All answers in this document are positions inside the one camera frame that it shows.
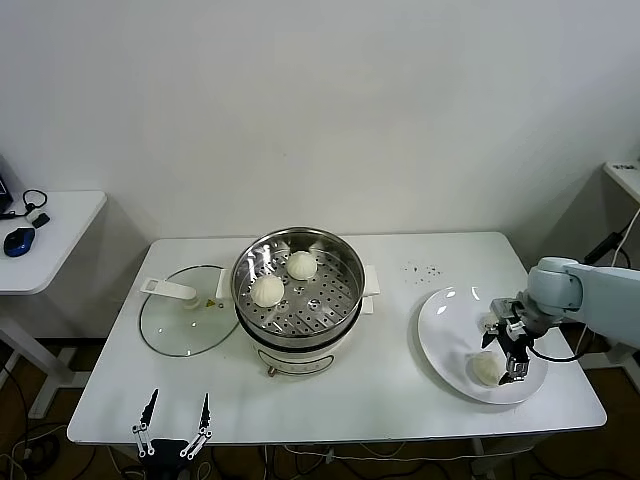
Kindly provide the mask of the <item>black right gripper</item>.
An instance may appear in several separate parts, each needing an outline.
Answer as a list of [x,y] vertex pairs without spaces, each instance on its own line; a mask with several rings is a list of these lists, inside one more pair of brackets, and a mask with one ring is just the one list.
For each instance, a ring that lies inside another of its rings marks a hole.
[[498,385],[524,381],[529,363],[527,348],[530,338],[528,332],[522,324],[490,326],[483,333],[481,348],[487,348],[496,339],[507,360],[505,373],[498,381]]

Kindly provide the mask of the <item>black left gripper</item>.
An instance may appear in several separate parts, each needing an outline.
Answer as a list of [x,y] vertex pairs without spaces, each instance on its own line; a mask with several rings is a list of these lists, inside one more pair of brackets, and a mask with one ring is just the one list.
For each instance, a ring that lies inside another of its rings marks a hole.
[[209,408],[209,394],[203,400],[198,431],[188,443],[186,440],[154,439],[149,436],[154,407],[159,390],[155,389],[149,402],[142,410],[139,422],[132,426],[132,433],[136,441],[138,455],[142,458],[142,465],[147,480],[177,480],[190,461],[194,458],[211,438],[211,411]]

